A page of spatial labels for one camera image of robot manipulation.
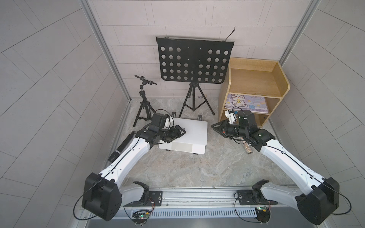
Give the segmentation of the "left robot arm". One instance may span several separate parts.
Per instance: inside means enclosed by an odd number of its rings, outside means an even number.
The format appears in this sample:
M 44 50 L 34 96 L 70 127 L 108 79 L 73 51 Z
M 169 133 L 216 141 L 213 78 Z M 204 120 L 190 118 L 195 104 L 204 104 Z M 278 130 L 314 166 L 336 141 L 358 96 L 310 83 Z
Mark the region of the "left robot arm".
M 122 186 L 124 179 L 136 163 L 154 145 L 171 143 L 186 131 L 175 125 L 166 114 L 155 113 L 151 123 L 133 131 L 109 157 L 110 165 L 99 174 L 91 173 L 85 180 L 84 193 L 79 198 L 82 208 L 105 221 L 110 221 L 120 207 L 130 203 L 144 206 L 149 199 L 149 186 L 135 181 Z

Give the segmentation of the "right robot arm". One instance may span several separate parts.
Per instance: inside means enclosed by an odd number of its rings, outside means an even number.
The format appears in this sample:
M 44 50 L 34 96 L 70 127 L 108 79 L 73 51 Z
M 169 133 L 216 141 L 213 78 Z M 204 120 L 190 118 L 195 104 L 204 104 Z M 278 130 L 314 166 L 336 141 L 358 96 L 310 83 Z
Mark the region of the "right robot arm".
M 213 124 L 212 129 L 225 138 L 250 144 L 280 167 L 297 186 L 290 189 L 262 180 L 257 187 L 260 197 L 298 210 L 314 225 L 320 225 L 338 209 L 340 186 L 336 180 L 316 173 L 286 150 L 274 135 L 258 128 L 251 111 L 239 111 L 235 120 L 236 124 L 220 121 Z

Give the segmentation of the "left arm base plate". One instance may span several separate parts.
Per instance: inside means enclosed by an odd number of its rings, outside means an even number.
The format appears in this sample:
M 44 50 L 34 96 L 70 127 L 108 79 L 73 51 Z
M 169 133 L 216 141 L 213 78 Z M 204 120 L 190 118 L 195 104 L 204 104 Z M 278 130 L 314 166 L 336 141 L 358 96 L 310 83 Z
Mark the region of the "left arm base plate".
M 163 191 L 149 191 L 146 201 L 135 201 L 126 204 L 125 207 L 160 207 L 162 205 Z

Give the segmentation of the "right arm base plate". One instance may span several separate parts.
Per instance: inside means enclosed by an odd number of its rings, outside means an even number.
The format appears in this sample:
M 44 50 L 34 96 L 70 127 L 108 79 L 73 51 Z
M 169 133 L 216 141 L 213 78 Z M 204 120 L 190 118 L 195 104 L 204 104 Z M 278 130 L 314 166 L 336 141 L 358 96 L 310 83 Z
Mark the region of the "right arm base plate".
M 278 205 L 276 201 L 266 200 L 262 196 L 257 196 L 253 194 L 253 190 L 237 190 L 234 194 L 241 206 L 244 205 Z

